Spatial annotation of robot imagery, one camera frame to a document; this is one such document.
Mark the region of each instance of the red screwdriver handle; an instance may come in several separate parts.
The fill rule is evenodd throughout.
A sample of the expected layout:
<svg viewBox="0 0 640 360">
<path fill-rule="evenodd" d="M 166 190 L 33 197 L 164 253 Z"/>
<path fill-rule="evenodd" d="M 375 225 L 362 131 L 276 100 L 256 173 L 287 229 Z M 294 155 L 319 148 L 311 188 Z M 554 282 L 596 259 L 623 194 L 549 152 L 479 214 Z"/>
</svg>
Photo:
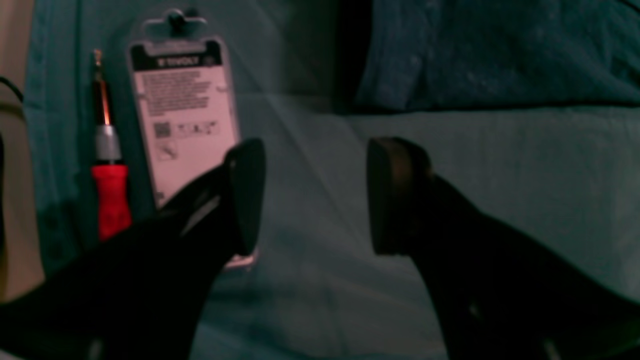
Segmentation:
<svg viewBox="0 0 640 360">
<path fill-rule="evenodd" d="M 98 187 L 98 234 L 100 241 L 131 225 L 131 211 L 127 203 L 126 165 L 96 165 L 92 168 Z"/>
</svg>

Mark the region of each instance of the black cable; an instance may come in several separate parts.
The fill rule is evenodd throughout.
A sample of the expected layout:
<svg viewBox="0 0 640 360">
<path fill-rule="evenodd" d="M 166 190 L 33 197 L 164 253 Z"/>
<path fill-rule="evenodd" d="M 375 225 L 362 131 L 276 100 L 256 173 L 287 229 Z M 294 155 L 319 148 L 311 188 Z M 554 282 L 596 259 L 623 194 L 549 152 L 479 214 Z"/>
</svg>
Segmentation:
<svg viewBox="0 0 640 360">
<path fill-rule="evenodd" d="M 24 96 L 22 95 L 22 92 L 20 92 L 18 87 L 15 86 L 14 83 L 12 83 L 9 79 L 5 78 L 4 76 L 0 76 L 0 83 L 5 84 L 6 86 L 9 86 L 9 89 L 11 89 L 11 91 L 15 94 L 15 96 L 18 97 L 18 100 L 22 102 L 22 100 L 24 99 Z"/>
</svg>

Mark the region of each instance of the teal fabric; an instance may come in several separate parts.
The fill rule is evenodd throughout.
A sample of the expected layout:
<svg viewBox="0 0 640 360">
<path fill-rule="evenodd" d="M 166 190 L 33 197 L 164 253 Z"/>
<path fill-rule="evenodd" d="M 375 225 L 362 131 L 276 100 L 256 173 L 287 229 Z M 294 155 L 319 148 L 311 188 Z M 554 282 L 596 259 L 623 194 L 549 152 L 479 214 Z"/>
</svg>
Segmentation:
<svg viewBox="0 0 640 360">
<path fill-rule="evenodd" d="M 153 211 L 125 64 L 134 19 L 153 4 L 36 4 L 25 112 L 48 274 L 97 243 L 89 174 L 94 47 L 106 55 L 134 219 Z M 370 136 L 425 146 L 439 173 L 480 208 L 640 300 L 637 109 L 342 117 L 331 103 L 338 0 L 195 4 L 213 14 L 230 49 L 242 136 L 264 139 L 268 178 L 257 266 L 216 283 L 192 359 L 447 358 L 416 269 L 372 253 Z"/>
</svg>

